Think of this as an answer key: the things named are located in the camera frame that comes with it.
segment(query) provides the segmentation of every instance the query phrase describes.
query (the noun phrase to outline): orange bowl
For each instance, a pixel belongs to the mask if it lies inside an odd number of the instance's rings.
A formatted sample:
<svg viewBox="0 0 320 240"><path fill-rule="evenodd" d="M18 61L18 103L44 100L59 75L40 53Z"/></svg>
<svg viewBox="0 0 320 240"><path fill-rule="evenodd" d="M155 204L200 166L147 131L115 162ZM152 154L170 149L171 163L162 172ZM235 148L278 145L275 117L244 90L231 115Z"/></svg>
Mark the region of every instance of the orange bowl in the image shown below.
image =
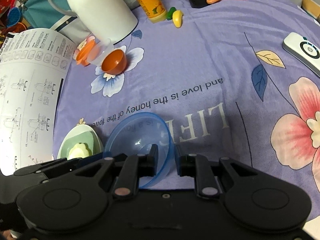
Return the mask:
<svg viewBox="0 0 320 240"><path fill-rule="evenodd" d="M79 54L76 57L76 63L77 65L82 64L84 66L89 65L90 63L87 62L87 57L89 55L89 52L92 50L92 48L96 45L95 40L89 41L79 52Z"/></svg>
<svg viewBox="0 0 320 240"><path fill-rule="evenodd" d="M119 75L127 67L127 57L121 49L115 49L102 62L101 69L109 75Z"/></svg>

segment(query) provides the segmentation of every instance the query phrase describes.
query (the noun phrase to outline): instruction sheet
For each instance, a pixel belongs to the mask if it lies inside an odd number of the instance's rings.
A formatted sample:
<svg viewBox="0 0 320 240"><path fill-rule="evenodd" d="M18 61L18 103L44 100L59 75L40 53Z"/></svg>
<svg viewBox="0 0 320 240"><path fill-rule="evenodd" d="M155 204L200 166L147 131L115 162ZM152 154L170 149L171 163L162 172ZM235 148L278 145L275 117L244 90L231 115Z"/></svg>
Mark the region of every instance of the instruction sheet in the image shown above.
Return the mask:
<svg viewBox="0 0 320 240"><path fill-rule="evenodd" d="M0 49L0 169L52 159L53 125L76 46L44 28L9 34Z"/></svg>

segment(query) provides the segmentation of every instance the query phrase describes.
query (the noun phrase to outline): white remote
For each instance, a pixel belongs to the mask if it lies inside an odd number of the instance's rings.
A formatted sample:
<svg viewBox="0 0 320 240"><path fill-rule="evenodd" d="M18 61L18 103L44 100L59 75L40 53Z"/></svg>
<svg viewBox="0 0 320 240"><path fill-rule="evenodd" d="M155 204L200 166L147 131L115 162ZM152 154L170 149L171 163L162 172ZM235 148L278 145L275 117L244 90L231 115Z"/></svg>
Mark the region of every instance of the white remote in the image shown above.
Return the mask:
<svg viewBox="0 0 320 240"><path fill-rule="evenodd" d="M320 77L320 50L306 37L290 33L284 39L282 46Z"/></svg>

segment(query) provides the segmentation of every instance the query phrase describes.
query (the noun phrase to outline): white kettle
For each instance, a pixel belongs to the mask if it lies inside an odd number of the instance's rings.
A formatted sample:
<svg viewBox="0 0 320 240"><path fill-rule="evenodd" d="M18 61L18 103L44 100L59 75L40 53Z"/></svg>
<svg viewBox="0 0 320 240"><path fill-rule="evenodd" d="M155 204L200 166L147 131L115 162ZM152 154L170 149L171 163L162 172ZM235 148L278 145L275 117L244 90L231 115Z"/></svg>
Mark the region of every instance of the white kettle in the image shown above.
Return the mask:
<svg viewBox="0 0 320 240"><path fill-rule="evenodd" d="M79 17L84 25L103 42L111 39L115 44L129 35L138 20L123 0L67 0L70 10L59 8L48 0L58 12Z"/></svg>

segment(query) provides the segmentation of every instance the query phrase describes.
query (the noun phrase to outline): teal bag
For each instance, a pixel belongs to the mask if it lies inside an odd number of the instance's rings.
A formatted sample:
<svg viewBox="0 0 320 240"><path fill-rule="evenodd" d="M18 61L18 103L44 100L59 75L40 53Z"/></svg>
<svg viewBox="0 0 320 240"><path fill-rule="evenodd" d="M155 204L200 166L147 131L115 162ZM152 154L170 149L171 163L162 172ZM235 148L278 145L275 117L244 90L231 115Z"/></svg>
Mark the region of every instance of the teal bag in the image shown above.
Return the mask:
<svg viewBox="0 0 320 240"><path fill-rule="evenodd" d="M54 0L54 2L65 10L70 10L67 0ZM77 17L64 15L56 11L47 0L28 0L24 6L23 17L34 28L47 28L55 30L76 45L80 44L90 31Z"/></svg>

